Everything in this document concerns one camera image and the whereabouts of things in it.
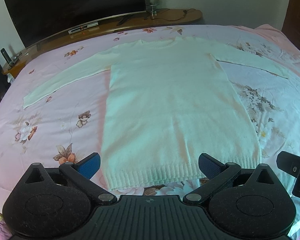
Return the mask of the silver set-top box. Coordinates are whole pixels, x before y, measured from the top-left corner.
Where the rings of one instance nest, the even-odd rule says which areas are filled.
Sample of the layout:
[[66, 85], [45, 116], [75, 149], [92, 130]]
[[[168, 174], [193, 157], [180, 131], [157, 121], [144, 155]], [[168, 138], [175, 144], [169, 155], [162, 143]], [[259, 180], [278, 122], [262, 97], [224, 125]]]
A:
[[80, 31], [83, 31], [85, 29], [89, 29], [89, 28], [92, 28], [92, 27], [95, 27], [95, 26], [98, 26], [97, 21], [89, 23], [89, 24], [81, 25], [81, 26], [75, 27], [73, 29], [70, 29], [70, 30], [68, 30], [68, 34], [74, 34], [74, 33], [77, 33], [77, 32], [80, 32]]

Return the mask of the wooden TV console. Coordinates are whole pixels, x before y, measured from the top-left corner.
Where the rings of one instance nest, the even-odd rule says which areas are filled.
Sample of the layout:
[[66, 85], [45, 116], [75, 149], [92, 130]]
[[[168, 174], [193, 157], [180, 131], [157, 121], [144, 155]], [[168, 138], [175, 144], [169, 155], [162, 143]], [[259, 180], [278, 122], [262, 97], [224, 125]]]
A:
[[153, 20], [147, 12], [102, 20], [98, 26], [74, 34], [68, 34], [67, 31], [63, 31], [40, 41], [29, 48], [23, 49], [17, 63], [12, 67], [6, 63], [1, 72], [4, 75], [11, 74], [13, 77], [16, 77], [30, 61], [37, 58], [39, 55], [93, 37], [134, 29], [147, 29], [167, 25], [196, 24], [202, 20], [203, 13], [200, 10], [193, 8], [160, 9]]

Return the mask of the large black television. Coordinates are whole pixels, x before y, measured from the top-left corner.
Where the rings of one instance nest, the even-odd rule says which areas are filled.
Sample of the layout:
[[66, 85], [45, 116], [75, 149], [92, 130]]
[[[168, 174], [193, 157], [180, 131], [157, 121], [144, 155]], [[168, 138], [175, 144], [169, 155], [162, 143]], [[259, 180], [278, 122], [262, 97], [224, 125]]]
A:
[[86, 23], [145, 11], [145, 0], [4, 0], [25, 47]]

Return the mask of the white knit sweater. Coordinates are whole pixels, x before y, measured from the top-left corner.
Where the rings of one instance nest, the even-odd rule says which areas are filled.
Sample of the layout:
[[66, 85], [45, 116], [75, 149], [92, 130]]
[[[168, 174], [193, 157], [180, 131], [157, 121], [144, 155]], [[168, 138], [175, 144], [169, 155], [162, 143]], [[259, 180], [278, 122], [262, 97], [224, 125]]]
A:
[[221, 62], [288, 77], [276, 62], [203, 38], [138, 40], [60, 72], [25, 96], [24, 106], [109, 71], [101, 168], [110, 190], [199, 178], [203, 152], [253, 168], [261, 146]]

